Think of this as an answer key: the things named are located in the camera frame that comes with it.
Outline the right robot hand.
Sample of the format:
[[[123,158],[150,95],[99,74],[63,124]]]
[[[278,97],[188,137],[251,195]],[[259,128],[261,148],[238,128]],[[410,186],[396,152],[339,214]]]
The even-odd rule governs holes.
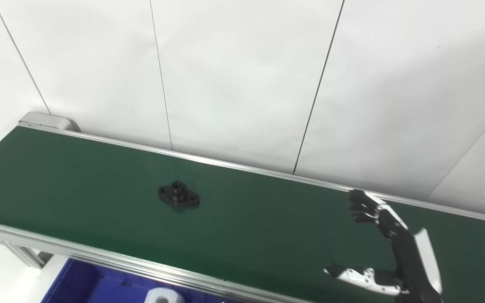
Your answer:
[[[389,241],[397,268],[388,271],[328,263],[324,272],[367,291],[394,297],[397,303],[442,303],[442,280],[428,231],[423,228],[413,234],[387,202],[368,191],[350,190],[348,201],[354,222],[375,224]]]

